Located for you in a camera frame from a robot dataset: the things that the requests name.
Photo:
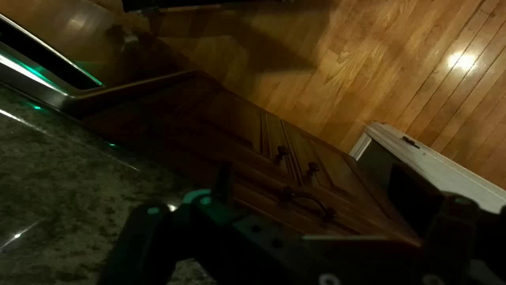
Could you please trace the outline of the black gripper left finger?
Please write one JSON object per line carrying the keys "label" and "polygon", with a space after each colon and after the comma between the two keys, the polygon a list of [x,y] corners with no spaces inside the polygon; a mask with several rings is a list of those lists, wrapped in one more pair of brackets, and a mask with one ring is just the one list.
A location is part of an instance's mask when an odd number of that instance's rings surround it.
{"label": "black gripper left finger", "polygon": [[171,211],[163,203],[137,206],[121,230],[97,285],[167,285],[174,272],[168,255]]}

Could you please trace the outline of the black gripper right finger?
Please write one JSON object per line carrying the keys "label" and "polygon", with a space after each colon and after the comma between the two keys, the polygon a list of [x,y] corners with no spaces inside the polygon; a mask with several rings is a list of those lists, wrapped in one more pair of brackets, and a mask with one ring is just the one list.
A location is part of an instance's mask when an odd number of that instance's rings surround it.
{"label": "black gripper right finger", "polygon": [[477,241],[480,206],[448,198],[434,217],[420,257],[421,285],[467,285]]}

